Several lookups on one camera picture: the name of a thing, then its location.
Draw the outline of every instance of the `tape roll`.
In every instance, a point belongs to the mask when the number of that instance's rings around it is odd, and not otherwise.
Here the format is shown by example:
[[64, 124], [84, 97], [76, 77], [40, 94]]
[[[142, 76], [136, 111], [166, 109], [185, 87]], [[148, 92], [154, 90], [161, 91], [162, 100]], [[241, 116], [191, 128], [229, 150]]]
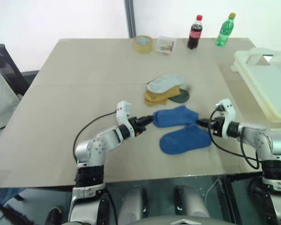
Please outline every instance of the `tape roll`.
[[133, 38], [133, 48], [137, 53], [150, 53], [153, 50], [153, 39], [146, 35]]

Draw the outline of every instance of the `white sock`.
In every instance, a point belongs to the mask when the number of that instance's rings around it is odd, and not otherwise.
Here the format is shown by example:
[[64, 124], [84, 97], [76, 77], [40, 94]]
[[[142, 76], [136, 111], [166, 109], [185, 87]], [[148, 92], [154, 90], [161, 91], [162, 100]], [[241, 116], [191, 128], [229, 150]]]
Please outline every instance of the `white sock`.
[[179, 75], [164, 75], [147, 84], [147, 89], [155, 94], [161, 94], [167, 90], [183, 84], [184, 79]]

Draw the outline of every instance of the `coca-cola bottle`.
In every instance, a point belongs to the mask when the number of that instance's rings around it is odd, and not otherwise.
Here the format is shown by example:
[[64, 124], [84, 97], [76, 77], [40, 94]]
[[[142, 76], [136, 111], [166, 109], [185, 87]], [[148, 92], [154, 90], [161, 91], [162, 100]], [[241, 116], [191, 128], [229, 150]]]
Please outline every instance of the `coca-cola bottle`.
[[196, 48], [198, 46], [201, 32], [203, 30], [203, 26], [201, 23], [202, 17], [202, 15], [197, 15], [197, 20], [191, 27], [191, 32], [189, 33], [189, 39], [187, 43], [187, 47], [190, 49]]

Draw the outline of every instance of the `black office chair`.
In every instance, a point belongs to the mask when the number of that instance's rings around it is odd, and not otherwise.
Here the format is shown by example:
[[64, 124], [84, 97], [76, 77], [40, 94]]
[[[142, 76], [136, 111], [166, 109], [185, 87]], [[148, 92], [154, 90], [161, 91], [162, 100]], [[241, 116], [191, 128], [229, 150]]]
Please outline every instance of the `black office chair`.
[[8, 54], [4, 44], [0, 44], [0, 72], [16, 95], [25, 94], [29, 84]]

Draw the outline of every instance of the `bottle cap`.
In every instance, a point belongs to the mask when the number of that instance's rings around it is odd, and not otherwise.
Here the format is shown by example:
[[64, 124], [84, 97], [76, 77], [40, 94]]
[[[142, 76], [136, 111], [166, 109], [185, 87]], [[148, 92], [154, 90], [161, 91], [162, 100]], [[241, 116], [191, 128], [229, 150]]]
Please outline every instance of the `bottle cap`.
[[230, 19], [234, 19], [235, 18], [235, 13], [230, 13], [229, 18]]
[[202, 16], [202, 15], [197, 15], [197, 20], [201, 21], [201, 20], [202, 20], [202, 18], [203, 18], [203, 16]]

